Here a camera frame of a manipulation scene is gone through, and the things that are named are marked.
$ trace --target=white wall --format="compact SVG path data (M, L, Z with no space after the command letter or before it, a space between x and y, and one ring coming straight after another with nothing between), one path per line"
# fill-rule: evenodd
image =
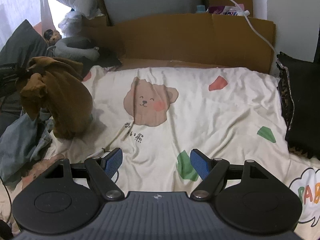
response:
M256 17L265 19L265 0L253 0ZM267 19L276 24L276 50L313 61L319 35L320 0L267 0ZM275 59L271 74L277 75Z

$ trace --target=bear's pink cheek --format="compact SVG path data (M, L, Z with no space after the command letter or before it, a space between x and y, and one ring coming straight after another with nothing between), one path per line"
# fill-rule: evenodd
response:
M160 112L165 109L165 102L164 101L156 101L153 104L153 109L156 110L157 112Z

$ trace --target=teddy bear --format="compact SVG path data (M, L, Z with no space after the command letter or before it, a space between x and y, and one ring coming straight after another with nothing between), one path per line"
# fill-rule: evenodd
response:
M167 120L167 111L178 96L175 88L151 84L135 77L123 104L135 124L154 127Z
M46 30L43 34L45 42L48 46L53 46L57 43L57 41L62 39L61 34L57 30Z

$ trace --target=denim clothing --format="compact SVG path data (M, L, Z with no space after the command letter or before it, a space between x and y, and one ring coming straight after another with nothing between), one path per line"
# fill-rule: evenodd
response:
M9 179L25 163L39 160L39 151L47 146L52 138L54 127L51 114L40 111L38 119L32 121L28 114L21 112L20 118L7 127L0 137L0 176Z

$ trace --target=brown cloth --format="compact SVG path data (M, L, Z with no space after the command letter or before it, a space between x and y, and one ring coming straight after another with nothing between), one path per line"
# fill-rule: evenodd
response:
M53 133L57 138L71 139L82 133L90 123L92 111L91 94L81 83L82 63L34 57L29 67L44 70L16 82L21 104L29 117L36 119L40 108L47 108L55 121Z

